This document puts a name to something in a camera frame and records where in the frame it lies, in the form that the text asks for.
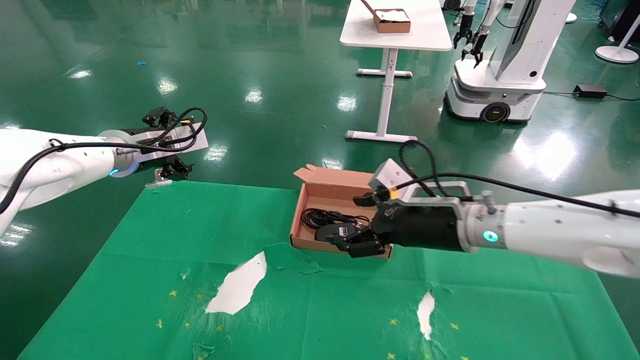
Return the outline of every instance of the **box flap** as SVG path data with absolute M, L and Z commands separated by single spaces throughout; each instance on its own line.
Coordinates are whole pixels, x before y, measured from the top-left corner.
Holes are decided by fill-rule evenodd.
M 367 9 L 369 9 L 369 11 L 376 16 L 376 12 L 373 10 L 373 8 L 371 7 L 371 5 L 369 5 L 369 3 L 367 2 L 367 0 L 362 0 L 362 2 L 364 3 L 364 6 L 367 7 Z
M 369 181 L 373 174 L 333 168 L 321 168 L 307 164 L 307 168 L 299 168 L 293 173 L 309 184 L 329 184 L 369 188 Z

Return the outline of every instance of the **cardboard box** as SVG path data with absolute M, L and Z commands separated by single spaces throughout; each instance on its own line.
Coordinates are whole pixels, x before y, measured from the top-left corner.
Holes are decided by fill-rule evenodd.
M 291 226 L 291 245 L 293 247 L 310 250 L 340 252 L 334 245 L 316 241 L 316 230 L 308 228 L 300 220 L 302 211 L 308 208 L 319 208 L 331 211 L 339 211 L 345 215 L 364 215 L 373 219 L 377 208 L 361 208 L 353 203 L 354 196 L 362 196 L 371 192 L 369 180 L 372 174 L 347 170 L 335 170 L 332 168 L 319 168 L 307 165 L 300 168 L 295 176 L 304 181 L 298 197 L 296 213 L 293 215 Z M 388 259 L 391 256 L 393 245 L 385 247 L 385 253 L 376 258 Z
M 408 33 L 411 30 L 411 20 L 403 21 L 403 22 L 387 22 L 381 20 L 376 12 L 390 12 L 392 10 L 403 12 L 406 15 L 406 18 L 409 19 L 409 16 L 406 14 L 405 10 L 402 8 L 396 9 L 374 9 L 367 2 L 367 0 L 362 0 L 364 6 L 369 9 L 369 11 L 373 14 L 373 22 L 376 25 L 376 29 L 378 29 L 378 33 Z

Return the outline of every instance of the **green floor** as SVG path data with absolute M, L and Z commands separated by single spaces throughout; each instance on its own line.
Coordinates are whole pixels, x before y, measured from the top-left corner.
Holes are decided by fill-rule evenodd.
M 348 3 L 0 1 L 0 126 L 96 135 L 141 127 L 157 106 L 201 106 L 210 147 L 184 157 L 198 164 L 191 180 L 297 188 L 291 173 L 306 163 L 372 172 L 398 146 L 344 140 L 349 129 L 375 129 L 382 84 L 355 76 L 379 66 L 381 50 L 339 44 Z M 575 13 L 589 13 L 582 3 Z M 500 29 L 492 35 L 488 51 Z M 638 65 L 593 55 L 606 36 L 594 21 L 567 25 L 545 72 L 547 90 L 585 83 L 640 95 Z M 461 122 L 442 109 L 458 57 L 401 51 L 398 59 L 414 78 L 396 81 L 390 131 L 430 144 L 442 170 L 565 195 L 640 186 L 640 102 L 544 95 L 526 127 Z M 424 159 L 412 159 L 426 172 Z M 24 348 L 151 177 L 105 179 L 15 218 L 0 238 L 0 360 Z M 491 189 L 500 202 L 533 199 Z M 162 228 L 161 204 L 148 214 L 158 231 L 180 236 Z M 640 284 L 602 280 L 639 346 Z

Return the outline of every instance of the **cardboard box on table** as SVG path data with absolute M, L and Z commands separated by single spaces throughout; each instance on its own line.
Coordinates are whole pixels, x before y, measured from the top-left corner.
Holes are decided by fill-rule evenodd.
M 406 15 L 406 11 L 402 8 L 394 8 L 394 9 L 374 9 L 367 0 L 362 0 L 364 6 L 369 9 L 369 11 L 373 14 L 373 22 L 376 25 L 376 29 L 378 29 L 378 33 L 408 33 L 411 31 L 411 20 L 403 21 L 403 22 L 388 22 L 380 19 L 376 12 L 390 12 L 392 10 L 403 12 Z

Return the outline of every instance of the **green mat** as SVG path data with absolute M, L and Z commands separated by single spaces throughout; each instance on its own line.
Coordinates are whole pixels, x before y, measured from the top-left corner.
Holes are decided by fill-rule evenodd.
M 274 245 L 245 308 L 205 313 L 227 273 L 288 241 L 297 198 L 145 190 L 20 359 L 639 358 L 593 272 L 498 250 L 385 261 Z M 429 290 L 431 341 L 416 316 Z

